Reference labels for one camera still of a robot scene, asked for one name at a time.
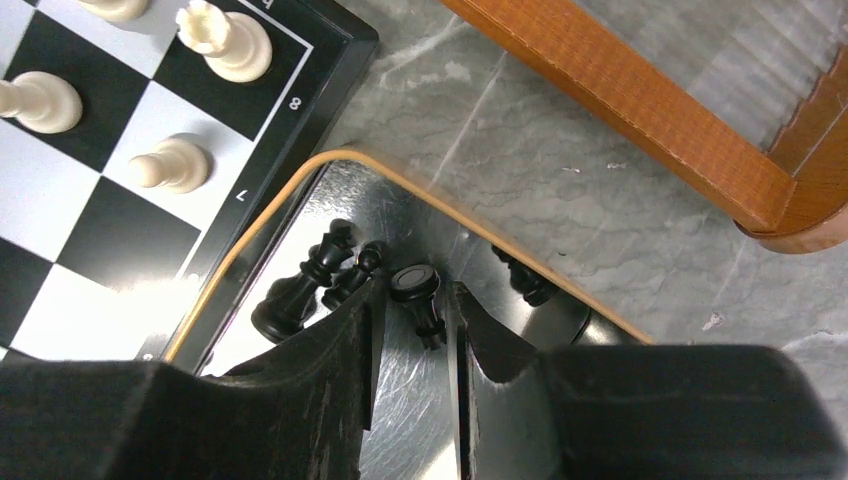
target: white chess piece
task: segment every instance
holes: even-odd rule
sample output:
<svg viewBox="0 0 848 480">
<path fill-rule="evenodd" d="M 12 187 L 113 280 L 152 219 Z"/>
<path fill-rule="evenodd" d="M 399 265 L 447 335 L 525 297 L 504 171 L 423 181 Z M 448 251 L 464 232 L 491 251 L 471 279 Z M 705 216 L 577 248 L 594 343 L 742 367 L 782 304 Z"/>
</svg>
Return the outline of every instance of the white chess piece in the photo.
<svg viewBox="0 0 848 480">
<path fill-rule="evenodd" d="M 89 12 L 109 22 L 138 18 L 147 9 L 148 0 L 78 0 Z"/>
<path fill-rule="evenodd" d="M 254 18 L 224 13 L 204 0 L 191 0 L 177 12 L 177 33 L 188 48 L 204 56 L 218 76 L 231 82 L 250 82 L 271 65 L 271 40 Z"/>
<path fill-rule="evenodd" d="M 188 193 L 209 177 L 209 160 L 197 145 L 176 137 L 167 138 L 153 151 L 129 162 L 130 177 L 144 188 L 164 188 Z"/>
<path fill-rule="evenodd" d="M 11 82 L 0 80 L 0 117 L 14 118 L 34 132 L 60 133 L 81 116 L 79 94 L 56 75 L 26 72 Z"/>
</svg>

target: chessboard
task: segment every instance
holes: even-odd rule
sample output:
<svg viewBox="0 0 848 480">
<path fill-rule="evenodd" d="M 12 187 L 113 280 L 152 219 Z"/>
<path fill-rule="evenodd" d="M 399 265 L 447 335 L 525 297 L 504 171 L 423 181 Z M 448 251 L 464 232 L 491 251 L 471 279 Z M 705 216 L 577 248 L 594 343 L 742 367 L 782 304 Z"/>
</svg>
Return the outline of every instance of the chessboard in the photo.
<svg viewBox="0 0 848 480">
<path fill-rule="evenodd" d="M 271 41 L 265 74 L 234 83 L 176 38 L 187 3 L 109 23 L 79 0 L 0 2 L 2 78 L 56 75 L 83 106 L 63 133 L 0 121 L 0 357 L 158 358 L 152 336 L 319 147 L 378 43 L 330 0 L 212 0 Z M 171 137 L 205 153 L 208 180 L 183 194 L 131 181 L 129 160 Z"/>
</svg>

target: gray marble countertop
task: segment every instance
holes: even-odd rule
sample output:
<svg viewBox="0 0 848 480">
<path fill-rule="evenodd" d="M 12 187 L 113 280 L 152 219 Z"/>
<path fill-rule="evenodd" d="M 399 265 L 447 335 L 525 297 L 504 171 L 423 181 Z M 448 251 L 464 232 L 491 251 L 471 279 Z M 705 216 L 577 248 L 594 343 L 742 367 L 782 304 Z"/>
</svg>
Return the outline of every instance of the gray marble countertop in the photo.
<svg viewBox="0 0 848 480">
<path fill-rule="evenodd" d="M 327 147 L 409 162 L 659 342 L 799 362 L 848 435 L 848 245 L 773 254 L 436 0 L 343 0 L 382 50 Z"/>
</svg>

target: white square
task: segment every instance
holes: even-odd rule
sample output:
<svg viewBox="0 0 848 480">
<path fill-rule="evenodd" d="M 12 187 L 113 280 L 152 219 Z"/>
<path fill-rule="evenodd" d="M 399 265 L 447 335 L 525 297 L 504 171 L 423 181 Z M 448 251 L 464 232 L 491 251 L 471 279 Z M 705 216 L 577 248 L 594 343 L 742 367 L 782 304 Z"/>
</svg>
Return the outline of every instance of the white square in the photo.
<svg viewBox="0 0 848 480">
<path fill-rule="evenodd" d="M 127 163 L 160 141 L 178 136 L 209 154 L 212 173 L 198 189 L 184 194 L 142 188 L 129 179 Z M 253 144 L 165 87 L 151 82 L 112 152 L 103 175 L 192 226 L 206 230 L 247 163 Z"/>
<path fill-rule="evenodd" d="M 43 360 L 132 360 L 179 321 L 196 285 L 146 282 L 116 292 L 53 265 L 11 347 Z"/>
<path fill-rule="evenodd" d="M 177 33 L 177 10 L 186 3 L 187 0 L 150 0 L 139 18 L 114 24 L 89 12 L 77 0 L 41 0 L 38 9 L 152 78 Z"/>
<path fill-rule="evenodd" d="M 99 175 L 0 121 L 0 236 L 56 261 Z"/>
<path fill-rule="evenodd" d="M 6 74 L 33 12 L 23 0 L 0 0 L 0 77 Z"/>
</svg>

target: black pawn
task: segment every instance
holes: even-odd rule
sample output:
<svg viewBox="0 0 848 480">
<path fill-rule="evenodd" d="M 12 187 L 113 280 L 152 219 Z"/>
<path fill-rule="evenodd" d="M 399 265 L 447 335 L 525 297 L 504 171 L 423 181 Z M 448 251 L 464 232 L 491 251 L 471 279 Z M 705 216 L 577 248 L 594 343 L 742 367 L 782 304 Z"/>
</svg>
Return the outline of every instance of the black pawn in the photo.
<svg viewBox="0 0 848 480">
<path fill-rule="evenodd" d="M 250 320 L 259 333 L 279 343 L 303 330 L 303 323 L 316 310 L 315 291 L 332 285 L 333 273 L 353 256 L 353 246 L 349 226 L 325 233 L 321 244 L 309 249 L 309 260 L 300 263 L 300 273 L 275 281 L 256 306 Z"/>
<path fill-rule="evenodd" d="M 500 248 L 492 245 L 492 251 L 509 267 L 509 285 L 522 294 L 531 307 L 538 307 L 551 299 L 559 287 L 535 270 L 512 258 Z"/>
<path fill-rule="evenodd" d="M 333 286 L 324 291 L 321 303 L 330 310 L 339 308 L 359 287 L 365 285 L 382 263 L 383 243 L 366 243 L 356 258 L 356 264 L 338 274 Z"/>
<path fill-rule="evenodd" d="M 392 277 L 389 294 L 415 321 L 415 334 L 427 350 L 438 350 L 447 342 L 445 322 L 436 315 L 433 300 L 439 289 L 439 275 L 427 264 L 412 265 Z"/>
</svg>

